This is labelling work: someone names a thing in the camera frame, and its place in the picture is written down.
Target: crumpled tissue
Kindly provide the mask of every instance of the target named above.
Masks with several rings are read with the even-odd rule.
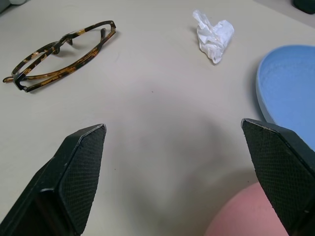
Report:
[[[207,54],[214,64],[217,64],[234,34],[233,26],[226,20],[212,26],[207,16],[199,10],[195,10],[192,16],[198,21],[197,34],[200,50]]]

